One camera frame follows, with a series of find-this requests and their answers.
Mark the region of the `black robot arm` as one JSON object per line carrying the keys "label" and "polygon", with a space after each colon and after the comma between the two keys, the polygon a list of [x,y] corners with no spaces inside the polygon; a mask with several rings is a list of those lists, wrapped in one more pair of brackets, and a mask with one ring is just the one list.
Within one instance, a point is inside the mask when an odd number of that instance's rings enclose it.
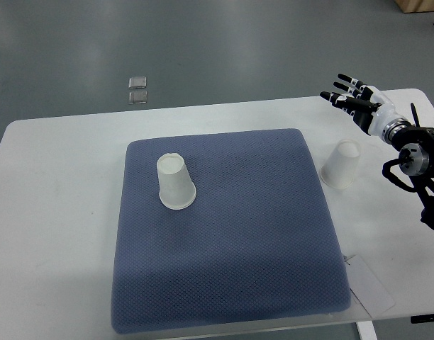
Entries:
{"label": "black robot arm", "polygon": [[411,104],[414,124],[402,122],[390,129],[388,141],[399,152],[384,163],[382,175],[395,186],[416,193],[423,204],[421,222],[434,231],[434,128],[421,127]]}

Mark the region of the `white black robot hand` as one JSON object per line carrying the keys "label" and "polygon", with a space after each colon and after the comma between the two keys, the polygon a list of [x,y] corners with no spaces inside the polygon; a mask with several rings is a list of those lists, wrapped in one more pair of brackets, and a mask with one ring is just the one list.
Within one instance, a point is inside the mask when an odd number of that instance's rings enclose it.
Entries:
{"label": "white black robot hand", "polygon": [[338,78],[333,85],[343,92],[322,91],[320,97],[346,112],[365,134],[377,136],[389,144],[391,133],[410,125],[397,113],[394,103],[375,86],[345,74],[339,74]]}

